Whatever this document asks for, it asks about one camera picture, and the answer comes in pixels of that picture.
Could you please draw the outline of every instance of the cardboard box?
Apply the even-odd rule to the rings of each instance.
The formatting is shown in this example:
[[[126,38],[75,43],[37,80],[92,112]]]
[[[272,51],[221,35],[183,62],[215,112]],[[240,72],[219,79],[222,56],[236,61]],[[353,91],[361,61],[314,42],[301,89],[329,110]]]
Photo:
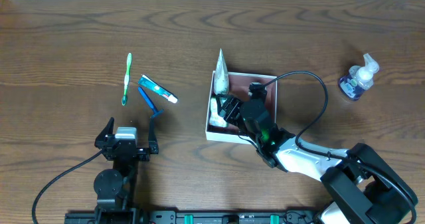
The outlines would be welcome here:
[[[211,87],[210,94],[208,99],[208,110],[207,110],[207,123],[205,125],[205,135],[207,140],[211,141],[220,141],[220,142],[232,142],[238,144],[250,144],[249,142],[242,140],[238,137],[238,128],[233,125],[228,125],[226,128],[216,127],[209,124],[209,119],[211,115],[210,111],[210,99],[214,94],[213,92],[213,84],[214,84],[214,74],[215,71],[212,72],[211,78]],[[276,76],[268,76],[261,74],[244,74],[239,72],[229,72],[228,79],[230,83],[230,91],[229,94],[234,95],[235,97],[241,99],[242,101],[248,101],[248,88],[250,83],[259,82],[265,84],[271,80],[276,78]],[[277,82],[270,84],[267,86],[267,98],[265,102],[266,109],[269,111],[272,116],[272,120],[276,122],[276,110],[278,107],[278,85]]]

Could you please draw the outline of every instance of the black wire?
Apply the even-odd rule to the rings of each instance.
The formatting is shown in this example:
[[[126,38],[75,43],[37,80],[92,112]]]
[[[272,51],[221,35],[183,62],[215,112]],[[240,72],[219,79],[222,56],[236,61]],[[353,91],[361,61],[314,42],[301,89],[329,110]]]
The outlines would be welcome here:
[[[245,139],[245,138],[242,138],[240,135],[246,135],[242,130],[239,130],[239,132],[238,132],[238,137],[241,139],[241,140],[245,140],[245,141],[247,141],[247,142],[249,142],[250,144],[252,144],[255,148],[257,148],[257,145],[253,142],[253,141],[251,141],[251,140],[248,140],[248,139]]]
[[[90,161],[92,161],[93,159],[97,158],[100,154],[103,154],[104,150],[100,150],[97,154],[94,154],[91,158],[87,159],[86,161],[82,162],[81,164],[78,164],[64,172],[62,172],[61,174],[59,174],[58,176],[56,176],[52,181],[50,181],[47,185],[45,185],[44,188],[41,189],[40,193],[37,195],[37,197],[34,200],[33,203],[33,210],[32,210],[32,215],[33,215],[33,223],[34,224],[39,224],[39,222],[37,221],[37,217],[35,215],[35,209],[37,208],[37,203],[40,200],[41,195],[56,181],[58,181],[61,177],[65,176],[66,174],[74,171],[75,169],[83,166],[84,164],[89,163]]]
[[[298,223],[299,223],[299,220],[300,220],[301,218],[304,220],[305,224],[313,223],[313,221],[309,221],[309,222],[307,222],[307,221],[305,220],[306,216],[305,216],[304,214],[299,214],[299,213],[298,213],[298,212],[296,212],[296,211],[287,211],[287,212],[285,213],[285,215],[284,215],[285,223],[287,223],[287,224],[293,224],[291,221],[288,221],[288,215],[289,215],[289,214],[291,214],[291,213],[296,214],[296,215],[299,215],[299,217],[298,217],[298,221],[297,221]]]
[[[310,124],[308,124],[303,130],[301,130],[298,134],[297,134],[297,136],[296,136],[296,138],[295,138],[295,143],[296,143],[296,145],[297,145],[297,147],[299,148],[299,149],[301,149],[301,150],[304,150],[304,151],[306,151],[306,152],[309,152],[309,153],[311,153],[311,154],[316,154],[316,155],[320,155],[320,156],[325,156],[325,157],[328,157],[328,158],[335,158],[335,159],[340,159],[340,160],[343,160],[343,161],[345,161],[345,162],[348,162],[348,163],[350,163],[350,164],[355,164],[356,166],[358,166],[359,168],[361,168],[361,169],[364,169],[364,170],[366,170],[366,171],[368,171],[368,172],[370,172],[371,174],[373,174],[373,175],[376,175],[377,177],[380,177],[381,179],[383,179],[383,180],[385,180],[387,183],[389,183],[400,195],[401,195],[401,197],[407,202],[407,204],[408,204],[408,206],[409,206],[409,208],[410,208],[410,211],[412,212],[412,217],[411,217],[411,219],[410,219],[410,221],[408,222],[408,223],[406,223],[406,224],[413,224],[414,222],[415,222],[415,220],[416,220],[416,210],[415,210],[415,208],[414,208],[414,204],[413,204],[413,200],[410,198],[410,196],[407,194],[407,191],[406,190],[404,190],[403,188],[401,188],[394,180],[392,180],[391,178],[389,178],[389,177],[387,177],[386,176],[386,174],[384,174],[384,172],[383,171],[380,171],[380,170],[378,170],[378,169],[376,169],[376,168],[374,168],[374,167],[372,167],[372,166],[370,166],[370,165],[367,165],[367,164],[360,164],[359,162],[357,162],[357,161],[355,161],[355,160],[352,160],[352,159],[349,159],[349,158],[346,158],[346,157],[343,157],[343,156],[338,156],[338,155],[334,155],[334,154],[332,154],[331,152],[327,152],[327,153],[323,153],[323,152],[318,152],[318,151],[315,151],[315,150],[311,150],[311,149],[308,149],[308,148],[305,148],[305,147],[303,147],[302,145],[301,145],[301,143],[299,142],[299,137],[307,130],[307,129],[309,129],[313,124],[315,124],[320,118],[321,118],[321,116],[323,115],[323,113],[325,112],[325,110],[326,110],[326,107],[327,107],[327,102],[328,102],[328,99],[329,99],[329,96],[328,96],[328,94],[327,94],[327,89],[326,89],[326,85],[325,85],[325,83],[322,81],[322,79],[320,78],[320,77],[318,77],[318,75],[316,75],[316,74],[314,74],[314,73],[312,73],[312,72],[309,72],[309,71],[304,71],[304,70],[299,70],[299,71],[292,71],[292,72],[288,72],[288,73],[285,73],[285,74],[282,74],[282,75],[280,75],[279,77],[277,77],[277,78],[275,78],[275,79],[273,79],[272,81],[269,81],[268,83],[266,83],[266,84],[263,84],[262,86],[261,86],[261,88],[264,88],[264,87],[266,87],[266,86],[268,86],[268,85],[270,85],[270,84],[272,84],[273,82],[275,82],[275,81],[278,81],[279,79],[281,79],[281,78],[283,78],[283,77],[286,77],[286,76],[289,76],[289,75],[293,75],[293,74],[308,74],[308,75],[310,75],[310,76],[313,76],[314,78],[316,78],[319,82],[320,82],[320,84],[321,84],[321,86],[323,87],[323,91],[325,92],[325,102],[324,102],[324,104],[323,104],[323,108],[321,109],[321,112],[317,115],[317,117],[310,123]]]

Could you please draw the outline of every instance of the green toothbrush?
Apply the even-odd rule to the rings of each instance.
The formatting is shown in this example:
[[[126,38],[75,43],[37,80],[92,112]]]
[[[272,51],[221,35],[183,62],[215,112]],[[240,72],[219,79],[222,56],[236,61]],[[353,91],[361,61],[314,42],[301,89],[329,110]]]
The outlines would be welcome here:
[[[124,76],[124,95],[122,96],[122,106],[125,106],[127,104],[127,88],[128,88],[128,82],[130,81],[130,66],[131,66],[131,53],[128,53],[127,56],[127,72]]]

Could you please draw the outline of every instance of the green light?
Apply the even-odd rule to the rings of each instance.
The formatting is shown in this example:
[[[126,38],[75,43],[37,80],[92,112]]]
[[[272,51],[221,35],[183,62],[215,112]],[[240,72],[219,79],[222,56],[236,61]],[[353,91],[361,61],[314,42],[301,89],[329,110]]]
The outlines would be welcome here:
[[[261,133],[262,133],[262,137],[261,137],[261,139],[263,139],[263,141],[265,141],[265,142],[267,142],[268,141],[268,139],[270,138],[270,135],[268,134],[268,132],[267,132],[267,130],[261,130]]]

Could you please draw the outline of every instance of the wooden table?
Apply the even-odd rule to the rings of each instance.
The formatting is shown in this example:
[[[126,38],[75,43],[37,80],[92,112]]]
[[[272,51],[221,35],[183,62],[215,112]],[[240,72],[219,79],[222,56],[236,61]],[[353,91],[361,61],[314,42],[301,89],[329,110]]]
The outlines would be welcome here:
[[[179,97],[151,94],[160,154],[140,165],[143,208],[321,209],[317,181],[268,168],[251,146],[208,142],[205,116],[220,48],[229,71],[318,74],[329,106],[304,139],[332,148],[372,146],[416,192],[425,223],[424,0],[4,0],[0,11],[0,223],[30,223],[40,189],[97,149],[110,117],[147,141],[151,110],[137,92],[147,74]],[[133,54],[127,106],[126,57]],[[358,102],[337,80],[371,53],[381,65]],[[298,132],[319,112],[308,76],[279,82],[278,125]],[[43,195],[41,223],[93,210],[99,157]]]

